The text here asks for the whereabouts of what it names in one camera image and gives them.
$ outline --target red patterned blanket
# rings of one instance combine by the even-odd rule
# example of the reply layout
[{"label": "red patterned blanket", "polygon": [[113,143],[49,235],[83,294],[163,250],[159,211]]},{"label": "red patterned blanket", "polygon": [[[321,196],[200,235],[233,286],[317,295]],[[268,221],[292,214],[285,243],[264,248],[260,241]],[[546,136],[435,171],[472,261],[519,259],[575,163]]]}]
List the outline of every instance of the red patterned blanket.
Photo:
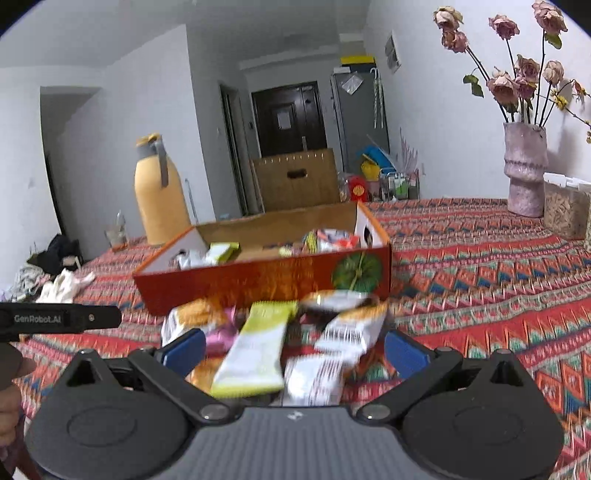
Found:
[{"label": "red patterned blanket", "polygon": [[[430,347],[449,345],[473,358],[497,348],[515,351],[564,426],[553,478],[591,478],[591,254],[582,243],[562,240],[539,219],[510,214],[503,200],[411,200],[370,208],[392,238],[396,325]],[[20,382],[29,416],[79,349],[123,356],[159,343],[163,319],[146,312],[130,278],[152,252],[136,244],[83,269],[97,279],[76,300],[119,306],[119,329],[35,335],[19,344],[39,363]],[[305,334],[313,342],[315,332]],[[371,382],[383,378],[375,370],[364,375],[365,383],[347,387],[348,402],[371,400],[397,383]]]},{"label": "red patterned blanket", "polygon": [[553,479],[591,478],[591,252],[504,200],[371,209],[392,238],[395,324],[471,358],[516,352],[564,427]]}]

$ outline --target snack package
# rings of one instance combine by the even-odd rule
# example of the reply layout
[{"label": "snack package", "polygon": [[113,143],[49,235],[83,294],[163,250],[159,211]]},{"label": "snack package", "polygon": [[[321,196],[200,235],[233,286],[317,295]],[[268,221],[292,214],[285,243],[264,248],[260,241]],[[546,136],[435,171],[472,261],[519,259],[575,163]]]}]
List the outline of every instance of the snack package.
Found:
[{"label": "snack package", "polygon": [[252,397],[282,390],[280,356],[295,301],[260,301],[213,379],[215,398]]},{"label": "snack package", "polygon": [[228,323],[228,316],[214,300],[199,299],[172,309],[161,330],[162,346],[168,345],[192,328],[200,328],[208,334]]},{"label": "snack package", "polygon": [[199,390],[209,393],[215,377],[223,362],[223,357],[205,357],[187,376],[186,380]]},{"label": "snack package", "polygon": [[284,407],[338,405],[343,394],[343,359],[336,355],[290,358],[285,368]]},{"label": "snack package", "polygon": [[171,267],[176,270],[189,270],[191,268],[220,265],[228,261],[239,248],[240,245],[234,242],[212,243],[204,256],[201,256],[197,250],[179,253],[174,257]]},{"label": "snack package", "polygon": [[310,293],[300,300],[300,307],[318,312],[340,313],[360,307],[369,293],[351,290],[322,290]]},{"label": "snack package", "polygon": [[332,228],[318,230],[317,237],[319,252],[352,250],[361,244],[361,239],[357,235]]},{"label": "snack package", "polygon": [[388,305],[381,303],[338,314],[326,326],[314,348],[322,352],[339,352],[351,360],[358,360],[378,341],[387,311]]}]

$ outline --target cardboard box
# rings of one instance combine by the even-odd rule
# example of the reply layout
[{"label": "cardboard box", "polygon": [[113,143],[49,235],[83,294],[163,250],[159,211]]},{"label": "cardboard box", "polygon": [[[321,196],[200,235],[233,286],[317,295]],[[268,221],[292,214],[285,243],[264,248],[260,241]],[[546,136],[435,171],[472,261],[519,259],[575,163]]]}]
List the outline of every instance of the cardboard box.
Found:
[{"label": "cardboard box", "polygon": [[[276,245],[300,242],[320,228],[355,232],[362,248],[279,258]],[[181,250],[207,252],[212,242],[238,242],[240,253],[217,267],[171,271]],[[385,299],[390,291],[388,234],[362,203],[337,203],[192,227],[164,245],[134,272],[146,308],[167,315],[199,298],[222,306],[250,306],[260,300],[298,300],[318,290],[368,291]]]},{"label": "cardboard box", "polygon": [[332,148],[275,155],[252,163],[265,212],[340,202]]}]

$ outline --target dried rose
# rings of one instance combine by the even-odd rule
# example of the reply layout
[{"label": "dried rose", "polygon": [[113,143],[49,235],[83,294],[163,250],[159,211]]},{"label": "dried rose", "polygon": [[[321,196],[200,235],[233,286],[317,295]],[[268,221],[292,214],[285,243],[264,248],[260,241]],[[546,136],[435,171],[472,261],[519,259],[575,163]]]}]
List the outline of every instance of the dried rose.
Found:
[{"label": "dried rose", "polygon": [[550,35],[560,35],[560,32],[568,32],[564,23],[564,17],[560,9],[548,2],[540,1],[532,5],[534,9],[535,21],[546,33]]},{"label": "dried rose", "polygon": [[453,32],[464,23],[462,14],[453,7],[440,7],[433,12],[433,21],[444,32]]},{"label": "dried rose", "polygon": [[454,53],[465,53],[468,47],[468,39],[464,32],[443,32],[441,44]]},{"label": "dried rose", "polygon": [[559,61],[550,60],[542,73],[546,82],[550,83],[553,87],[556,87],[560,82],[564,80],[564,67]]},{"label": "dried rose", "polygon": [[515,73],[525,77],[528,82],[538,83],[540,81],[540,64],[534,59],[525,59],[517,55],[515,62]]},{"label": "dried rose", "polygon": [[518,75],[515,78],[517,84],[517,94],[523,100],[531,100],[534,97],[537,85],[534,82],[528,82],[525,77]]},{"label": "dried rose", "polygon": [[583,101],[585,97],[588,95],[587,90],[576,80],[574,81],[574,91],[577,92],[577,100]]},{"label": "dried rose", "polygon": [[506,15],[497,15],[495,18],[489,18],[488,24],[503,40],[510,40],[511,37],[519,35],[517,24]]},{"label": "dried rose", "polygon": [[496,69],[493,78],[486,82],[486,86],[501,105],[517,105],[519,103],[517,84],[507,72]]}]

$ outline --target green pumpkin print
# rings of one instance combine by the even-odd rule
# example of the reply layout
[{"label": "green pumpkin print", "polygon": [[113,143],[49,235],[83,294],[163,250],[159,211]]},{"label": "green pumpkin print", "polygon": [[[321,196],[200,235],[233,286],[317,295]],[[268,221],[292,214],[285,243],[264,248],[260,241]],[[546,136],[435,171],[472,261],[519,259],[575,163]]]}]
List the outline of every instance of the green pumpkin print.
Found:
[{"label": "green pumpkin print", "polygon": [[342,259],[332,274],[333,287],[372,293],[382,280],[382,262],[376,255],[360,252]]}]

